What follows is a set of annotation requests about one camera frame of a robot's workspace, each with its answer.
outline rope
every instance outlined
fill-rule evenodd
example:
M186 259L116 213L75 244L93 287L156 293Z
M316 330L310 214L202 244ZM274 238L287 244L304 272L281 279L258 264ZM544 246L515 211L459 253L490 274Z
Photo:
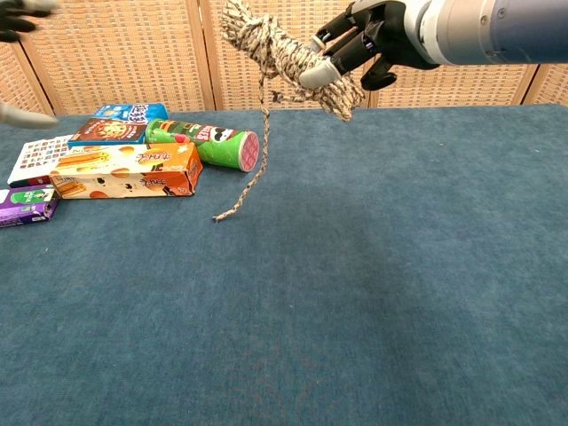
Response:
M239 200L232 209L227 210L213 220L220 222L234 215L242 206L249 191L266 171L268 164L268 146L270 144L270 109L264 98L265 80L280 76L295 88L296 94L288 97L272 91L273 102L319 102L324 111L333 113L344 121L351 119L351 111L358 107L365 98L363 91L350 75L345 75L315 91L307 91L299 83L300 74L306 69L317 66L322 60L320 55L300 42L290 38L270 15L254 18L250 8L241 0L227 0L222 18L223 37L232 46L247 53L260 66L258 94L260 108L264 116L263 159L256 175L243 189Z

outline orange snack box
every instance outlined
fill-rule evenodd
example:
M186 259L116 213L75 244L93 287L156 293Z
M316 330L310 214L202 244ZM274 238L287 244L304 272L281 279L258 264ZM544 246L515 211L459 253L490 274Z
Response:
M75 146L50 179L65 199L188 196L202 169L193 143Z

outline blue fabric surface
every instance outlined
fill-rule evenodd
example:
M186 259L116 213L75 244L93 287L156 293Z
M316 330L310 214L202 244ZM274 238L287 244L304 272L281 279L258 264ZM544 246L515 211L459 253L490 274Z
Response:
M0 230L0 423L568 424L567 113L275 112L222 224L250 175L207 167ZM83 121L1 127L2 179Z

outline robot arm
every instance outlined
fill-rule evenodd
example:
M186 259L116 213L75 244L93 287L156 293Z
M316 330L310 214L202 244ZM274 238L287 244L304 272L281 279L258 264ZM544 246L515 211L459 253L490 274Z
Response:
M361 81L366 90L394 83L392 65L568 62L566 22L568 0L357 0L312 38L320 51L343 36L300 82L324 86L377 54Z
M13 43L21 33L34 31L36 26L21 16L44 18L58 7L57 0L0 0L0 42ZM58 121L45 114L20 111L0 102L0 123L30 129L49 129Z

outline green pringles can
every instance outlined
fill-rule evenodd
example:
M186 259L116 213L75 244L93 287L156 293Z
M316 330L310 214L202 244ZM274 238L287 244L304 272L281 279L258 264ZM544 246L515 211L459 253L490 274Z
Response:
M146 128L147 144L193 142L202 162L250 172L258 161L258 136L254 131L155 119Z

